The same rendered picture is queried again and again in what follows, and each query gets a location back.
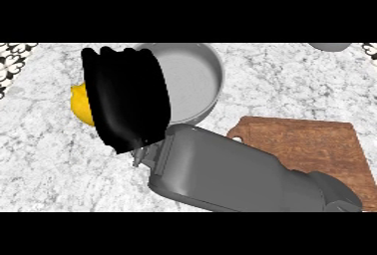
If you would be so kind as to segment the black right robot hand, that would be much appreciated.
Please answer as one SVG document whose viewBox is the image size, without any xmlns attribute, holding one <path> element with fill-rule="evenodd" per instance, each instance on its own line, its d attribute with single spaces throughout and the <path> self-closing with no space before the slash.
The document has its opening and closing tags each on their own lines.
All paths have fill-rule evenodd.
<svg viewBox="0 0 377 255">
<path fill-rule="evenodd" d="M 162 68 L 147 49 L 84 48 L 81 59 L 97 134 L 124 153 L 165 138 L 171 104 Z"/>
</svg>

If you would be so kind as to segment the black and white patterned tile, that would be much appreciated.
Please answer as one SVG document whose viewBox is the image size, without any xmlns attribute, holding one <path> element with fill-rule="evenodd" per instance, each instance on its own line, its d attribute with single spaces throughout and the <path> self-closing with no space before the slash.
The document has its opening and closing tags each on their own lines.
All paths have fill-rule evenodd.
<svg viewBox="0 0 377 255">
<path fill-rule="evenodd" d="M 362 49 L 372 60 L 377 60 L 377 43 L 363 43 Z"/>
<path fill-rule="evenodd" d="M 32 55 L 37 43 L 0 43 L 0 100 Z"/>
</svg>

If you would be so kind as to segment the grey round object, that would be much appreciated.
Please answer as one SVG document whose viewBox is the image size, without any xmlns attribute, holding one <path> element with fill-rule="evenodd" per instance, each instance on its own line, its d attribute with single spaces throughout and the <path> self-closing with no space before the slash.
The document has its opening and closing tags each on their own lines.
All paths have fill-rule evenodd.
<svg viewBox="0 0 377 255">
<path fill-rule="evenodd" d="M 310 43 L 310 46 L 323 52 L 341 52 L 348 46 L 348 43 Z"/>
</svg>

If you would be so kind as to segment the brown wooden cutting board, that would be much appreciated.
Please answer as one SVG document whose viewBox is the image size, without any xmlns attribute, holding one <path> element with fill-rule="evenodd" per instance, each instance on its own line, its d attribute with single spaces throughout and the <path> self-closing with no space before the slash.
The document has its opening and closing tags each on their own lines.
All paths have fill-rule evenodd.
<svg viewBox="0 0 377 255">
<path fill-rule="evenodd" d="M 288 169 L 338 178 L 363 210 L 377 212 L 377 185 L 351 123 L 242 117 L 226 136 L 272 153 Z"/>
</svg>

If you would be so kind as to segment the yellow lemon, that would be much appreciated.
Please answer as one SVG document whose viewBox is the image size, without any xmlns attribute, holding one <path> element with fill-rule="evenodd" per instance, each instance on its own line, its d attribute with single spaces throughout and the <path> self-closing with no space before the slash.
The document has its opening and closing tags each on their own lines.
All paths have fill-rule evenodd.
<svg viewBox="0 0 377 255">
<path fill-rule="evenodd" d="M 94 125 L 85 84 L 71 87 L 71 111 L 84 124 L 88 126 Z"/>
</svg>

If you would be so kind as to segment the grey metal pot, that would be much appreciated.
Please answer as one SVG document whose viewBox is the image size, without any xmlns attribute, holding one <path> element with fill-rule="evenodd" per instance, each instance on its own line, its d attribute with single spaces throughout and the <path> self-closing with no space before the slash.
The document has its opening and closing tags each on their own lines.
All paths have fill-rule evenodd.
<svg viewBox="0 0 377 255">
<path fill-rule="evenodd" d="M 141 43 L 158 59 L 171 100 L 171 124 L 196 125 L 208 116 L 223 87 L 223 64 L 207 43 Z"/>
</svg>

